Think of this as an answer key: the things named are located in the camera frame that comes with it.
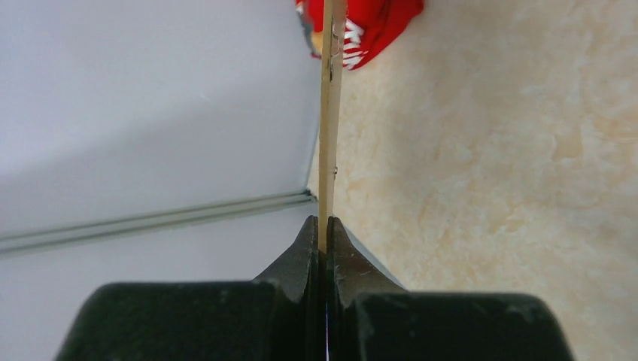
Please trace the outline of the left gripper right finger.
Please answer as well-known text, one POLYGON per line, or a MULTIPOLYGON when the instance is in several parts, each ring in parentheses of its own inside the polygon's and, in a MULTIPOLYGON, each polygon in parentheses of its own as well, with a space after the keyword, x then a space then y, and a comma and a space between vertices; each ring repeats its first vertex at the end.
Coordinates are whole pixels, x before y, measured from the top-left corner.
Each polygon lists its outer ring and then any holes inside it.
POLYGON ((332 360, 571 360, 557 318, 524 293, 408 291, 327 224, 332 360))

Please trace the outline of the brown backing board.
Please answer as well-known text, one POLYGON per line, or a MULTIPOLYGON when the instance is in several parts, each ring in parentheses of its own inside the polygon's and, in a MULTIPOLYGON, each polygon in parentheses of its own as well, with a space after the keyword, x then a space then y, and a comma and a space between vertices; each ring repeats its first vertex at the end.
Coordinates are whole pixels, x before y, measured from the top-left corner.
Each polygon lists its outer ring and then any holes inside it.
POLYGON ((346 1, 324 2, 317 192, 318 247, 322 253, 328 251, 329 219, 333 215, 346 9, 346 1))

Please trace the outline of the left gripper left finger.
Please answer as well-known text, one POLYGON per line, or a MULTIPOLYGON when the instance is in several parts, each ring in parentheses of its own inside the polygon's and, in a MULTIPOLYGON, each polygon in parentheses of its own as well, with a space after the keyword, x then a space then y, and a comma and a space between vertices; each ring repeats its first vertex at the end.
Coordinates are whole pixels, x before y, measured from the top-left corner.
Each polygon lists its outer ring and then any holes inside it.
POLYGON ((110 283, 82 305, 58 360, 324 360, 317 218, 249 281, 110 283))

